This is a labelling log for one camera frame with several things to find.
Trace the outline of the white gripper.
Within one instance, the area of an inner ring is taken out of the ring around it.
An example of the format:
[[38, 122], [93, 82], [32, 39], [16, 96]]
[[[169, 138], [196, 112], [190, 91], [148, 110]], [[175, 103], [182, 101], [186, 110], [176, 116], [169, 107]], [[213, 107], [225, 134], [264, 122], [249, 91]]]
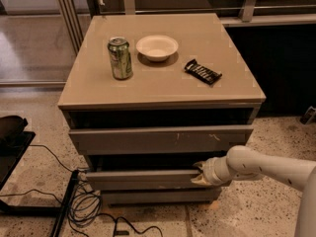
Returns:
[[206, 161], [198, 161], [194, 163], [194, 167], [203, 170], [203, 174], [191, 178], [193, 184], [219, 186], [232, 180], [232, 174], [225, 157], [214, 157]]

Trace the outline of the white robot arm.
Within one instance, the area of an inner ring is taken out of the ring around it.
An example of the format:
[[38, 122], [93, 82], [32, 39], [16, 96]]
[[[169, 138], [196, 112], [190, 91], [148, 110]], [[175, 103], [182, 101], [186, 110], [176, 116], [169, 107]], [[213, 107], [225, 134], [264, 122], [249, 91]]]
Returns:
[[223, 157], [194, 163], [199, 174], [191, 182], [220, 186], [232, 180], [270, 177], [302, 192], [294, 237], [316, 235], [316, 162], [265, 155], [249, 147], [231, 147]]

